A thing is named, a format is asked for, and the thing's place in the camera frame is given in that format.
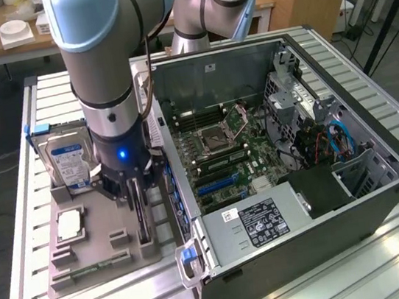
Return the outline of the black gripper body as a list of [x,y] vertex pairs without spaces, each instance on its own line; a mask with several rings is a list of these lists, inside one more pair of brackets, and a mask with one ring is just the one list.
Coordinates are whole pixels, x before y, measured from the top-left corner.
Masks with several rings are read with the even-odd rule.
[[113,182],[136,178],[138,180],[152,179],[152,167],[147,164],[152,156],[146,147],[143,125],[136,120],[133,126],[120,136],[105,137],[93,131],[90,132],[96,154],[102,165],[102,174]]

